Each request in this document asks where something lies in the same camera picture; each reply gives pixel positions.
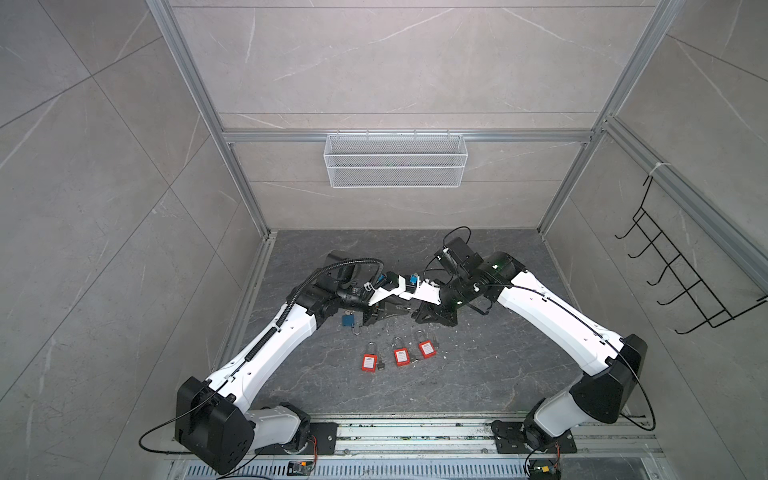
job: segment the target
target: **zip tie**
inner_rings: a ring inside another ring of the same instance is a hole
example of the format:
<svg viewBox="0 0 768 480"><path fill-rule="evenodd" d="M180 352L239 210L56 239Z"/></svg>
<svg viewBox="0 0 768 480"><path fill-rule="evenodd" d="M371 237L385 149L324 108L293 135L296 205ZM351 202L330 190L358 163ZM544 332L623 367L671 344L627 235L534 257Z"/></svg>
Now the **zip tie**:
<svg viewBox="0 0 768 480"><path fill-rule="evenodd" d="M670 167L672 166L672 164L667 164L667 163L664 163L664 162L656 162L656 165L654 165L654 167L650 169L650 172L648 172L648 177L653 175L654 172L656 171L656 169L659 168L662 165L668 165Z"/></svg>

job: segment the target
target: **gray marble floor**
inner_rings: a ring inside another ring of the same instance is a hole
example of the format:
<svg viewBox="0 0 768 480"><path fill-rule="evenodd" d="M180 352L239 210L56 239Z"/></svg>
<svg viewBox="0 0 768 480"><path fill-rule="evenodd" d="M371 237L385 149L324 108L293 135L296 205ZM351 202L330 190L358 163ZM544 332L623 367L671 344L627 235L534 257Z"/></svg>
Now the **gray marble floor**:
<svg viewBox="0 0 768 480"><path fill-rule="evenodd" d="M329 251L378 257L388 269L403 274L420 272L445 233L280 231L245 341L261 331L291 288L322 265ZM470 246L483 256L497 250L510 253L544 285L567 298L535 230L475 230ZM383 320L354 336L350 328L341 327L337 314L294 350L253 406L288 401L307 412L512 412L530 409L579 373L571 358L549 338L499 305L487 316L461 310L455 328L434 323L422 327L436 336L439 354L398 368L391 349L395 336L406 339L412 358L419 354L415 343L410 343L420 327L409 316ZM386 361L386 368L375 373L360 369L366 344L371 341L377 343Z"/></svg>

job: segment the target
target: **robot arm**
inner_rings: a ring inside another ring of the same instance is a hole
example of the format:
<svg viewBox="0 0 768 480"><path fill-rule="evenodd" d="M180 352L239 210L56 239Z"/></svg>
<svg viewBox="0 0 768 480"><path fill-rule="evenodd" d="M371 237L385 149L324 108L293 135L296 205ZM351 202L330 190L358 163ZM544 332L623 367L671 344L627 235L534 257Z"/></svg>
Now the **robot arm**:
<svg viewBox="0 0 768 480"><path fill-rule="evenodd" d="M568 387L542 399L528 414L522 434L532 449L544 450L571 427L596 420L615 422L640 375L646 345L622 338L561 300L524 265L503 252L483 260L455 238L435 254L454 279L445 285L379 269L359 286L359 265L332 252L326 266L288 296L270 324L242 352L205 382L190 377L177 394L176 439L219 473L234 468L249 448L281 444L299 451L309 435L309 416L290 404L249 412L257 393L280 363L339 308L363 312L363 325L396 313L384 305L421 300L417 323L455 326L456 311L478 296L498 301L555 341L583 373ZM366 259L380 263L376 259ZM332 268L345 263L342 268ZM287 315L285 309L292 305Z"/></svg>

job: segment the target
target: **black cable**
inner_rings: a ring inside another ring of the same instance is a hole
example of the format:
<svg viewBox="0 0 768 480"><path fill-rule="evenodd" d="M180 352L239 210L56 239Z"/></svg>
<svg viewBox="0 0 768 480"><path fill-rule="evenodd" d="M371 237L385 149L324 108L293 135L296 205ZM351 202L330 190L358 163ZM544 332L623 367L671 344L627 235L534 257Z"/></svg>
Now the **black cable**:
<svg viewBox="0 0 768 480"><path fill-rule="evenodd" d="M472 238L472 229L467 227L466 225L461 225L460 227L456 227L455 229L445 234L445 236L442 238L442 247L445 248L445 239L448 238L448 235L455 232L456 230L461 230L462 228L467 229L467 231L469 232L469 235L467 235L467 240L464 240L464 243L469 243L469 239Z"/></svg>
<svg viewBox="0 0 768 480"><path fill-rule="evenodd" d="M262 451L263 451L265 448L266 448L266 447L261 447L261 448L260 448L260 449L258 449L258 450L253 450L253 457L251 457L251 459L250 459L249 461L247 461L247 462L243 463L241 466L239 466L239 467L235 468L234 470L231 470L229 473L225 473L224 475L222 475L222 476L220 476L220 477L217 477L217 478L216 478L216 480L222 480L223 478L232 478L232 477L234 477L234 475L232 475L234 472L237 472L238 470L242 470L243 468L245 468L245 467L246 467L246 465L248 465L249 463L251 463L253 460L256 460L256 457L257 457L257 456L259 456L259 455L261 455L261 452L262 452Z"/></svg>
<svg viewBox="0 0 768 480"><path fill-rule="evenodd" d="M528 459L531 458L531 455L536 453L536 450L538 449L531 450L531 453L529 453L528 456L525 457L525 461L523 462L523 470L525 471L525 474L528 476L528 478L531 477L531 471L528 469Z"/></svg>
<svg viewBox="0 0 768 480"><path fill-rule="evenodd" d="M591 326L589 326L584 320L582 320L578 316L574 315L573 312L571 312L570 310L568 310L567 308L562 306L560 303L556 302L552 298L544 295L543 293L541 293L541 292L539 292L537 290L533 290L532 288L527 288L526 286L519 286L519 285L514 285L514 284L507 285L505 283L486 283L485 286L506 286L507 288L519 288L520 290L527 290L528 292L536 293L537 295L541 296L541 298L544 298L548 302L552 302L553 304L559 306L561 310L566 312L568 315L574 317L582 325L586 326L590 331L592 331L592 333L594 333L595 335L599 336L600 338L603 338L603 336L600 333L598 333L595 329L593 329ZM624 364L627 366L627 368L629 368L629 371L632 372L632 376L634 377L635 381L637 382L637 386L640 387L640 391L643 393L643 397L645 397L645 402L648 404L648 410L650 411L650 420L651 420L653 425L650 428L646 428L646 427L643 427L642 425L640 425L639 423L635 422L633 419L631 419L628 416L626 416L624 413L619 412L619 415L623 416L626 420L629 420L629 422L632 423L632 425L635 425L639 429L645 430L646 432L654 431L656 429L656 413L654 412L654 407L650 404L650 399L648 398L648 394L645 392L645 389L643 388L643 384L640 382L640 377L637 375L637 373L634 371L634 369L630 366L630 364L627 361L627 359L625 359L624 356L621 355L621 352L619 352L618 349L616 349L616 347L611 344L611 342L608 342L606 340L605 343L608 346L610 346L616 352L616 354L618 356L621 357L621 359L624 361Z"/></svg>
<svg viewBox="0 0 768 480"><path fill-rule="evenodd" d="M344 260L342 262L336 262L331 263L330 265L325 265L323 268L320 268L318 270L315 270L312 272L306 280L304 280L302 283L299 284L299 286L296 287L296 289L293 291L293 295L288 299L286 308L283 310L283 314L280 315L280 318L277 319L277 322L275 322L275 325L280 327L285 323L286 319L288 318L288 313L293 308L293 306L296 304L296 300L299 298L299 295L304 291L305 288L307 288L312 282L317 280L317 278L320 275L323 275L324 273L328 273L332 270L336 270L337 268L341 268L342 266L348 266L348 265L356 265L358 263L373 263L375 265L379 265L379 268L376 270L376 273L371 278L371 283L375 283L378 278L381 276L382 272L384 271L384 262L379 260L378 258L372 258L372 257L365 257L365 258L356 258L356 259L350 259L350 260Z"/></svg>
<svg viewBox="0 0 768 480"><path fill-rule="evenodd" d="M434 260L435 260L435 258L436 258L436 257L433 257L433 258L432 258L432 259L429 261L429 263L432 263L432 261L434 261ZM446 273L450 273L449 271L447 271L447 270L446 270L446 269L444 269L444 268L426 268L426 267L425 267L425 268L424 268L424 271L422 272L422 277L421 277L421 280L424 280L424 279L426 278L427 272L446 272ZM445 285L448 285L449 283L451 283L451 281L453 280L453 277L454 277L454 276L455 276L455 275L454 275L453 273L451 273L451 278L449 278L449 279L448 279L448 281L447 281L447 282L445 282Z"/></svg>
<svg viewBox="0 0 768 480"><path fill-rule="evenodd" d="M434 262L435 260L437 260L437 257L432 257L432 259L424 267L424 271L422 272L422 280L424 280L424 278L426 277L427 272L429 271L427 269L429 268L430 265L432 265L432 262Z"/></svg>
<svg viewBox="0 0 768 480"><path fill-rule="evenodd" d="M191 414L191 413L192 413L192 412L194 412L195 410L199 409L201 406L203 406L203 405L205 405L206 403L208 403L208 400L212 399L212 398L213 398L213 397L214 397L214 396L215 396L215 395L216 395L216 394L219 392L219 390L221 390L221 389L222 389L222 388L223 388L223 387L224 387L226 384L227 384L227 382L224 382L224 383L222 383L222 384L221 384L221 386L220 386L219 388L217 388L215 392L211 393L211 394L210 394L210 396L208 396L208 398L207 398L207 399L205 399L205 400L203 400L202 402L198 403L198 404L197 404L197 406L193 407L192 409L190 409L190 410L188 410L188 411L186 411L186 412L182 413L181 415L179 415L179 416L178 416L178 417L176 417L175 419L171 419L171 420L168 420L168 421L167 421L167 422L165 422L165 423L161 423L160 425L158 425L158 426L156 426L156 427L153 427L152 429L149 429L149 430L147 430L147 431L146 431L146 432L145 432L145 433L144 433L144 434L143 434L141 437L139 437L139 447L141 447L141 449L142 449L142 450L144 450L144 451L146 451L146 452L149 452L149 453L162 453L163 455L193 455L193 453L192 453L192 452L189 452L189 451L184 451L184 452L172 452L172 451L170 451L170 450L155 450L155 449L150 449L150 448L148 448L148 447L145 447L145 446L144 446L144 444L143 444L143 443L141 443L141 441L142 441L142 440L144 440L144 437L146 437L146 436L147 436L147 435L149 435L150 433L154 432L155 430L157 430L157 429L161 429L161 428L165 427L166 425L168 425L169 423L173 423L173 422L176 422L178 419L180 419L180 418L182 418L182 417L184 417L184 416L187 416L187 415Z"/></svg>

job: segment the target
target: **white robot arm segment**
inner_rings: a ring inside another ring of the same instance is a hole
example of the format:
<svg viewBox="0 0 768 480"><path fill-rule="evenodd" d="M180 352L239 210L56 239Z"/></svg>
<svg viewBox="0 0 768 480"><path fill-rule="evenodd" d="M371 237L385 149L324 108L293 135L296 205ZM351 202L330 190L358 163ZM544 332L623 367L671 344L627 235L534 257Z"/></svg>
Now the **white robot arm segment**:
<svg viewBox="0 0 768 480"><path fill-rule="evenodd" d="M294 305L285 323L250 361L246 360L246 356L259 340L276 326L276 321L285 307L284 303L272 322L264 327L256 338L224 367L211 373L207 378L210 380L209 387L214 390L220 389L219 393L223 397L233 395L234 405L243 413L248 411L256 394L280 363L283 363L293 349L317 329L315 316L307 315L306 308L303 306Z"/></svg>
<svg viewBox="0 0 768 480"><path fill-rule="evenodd" d="M542 285L531 272L518 273L512 279L512 284L523 288L505 288L498 296L498 302L554 340L578 363L584 373L597 375L608 367L606 359L616 358L623 346L618 333L598 325L568 305Z"/></svg>

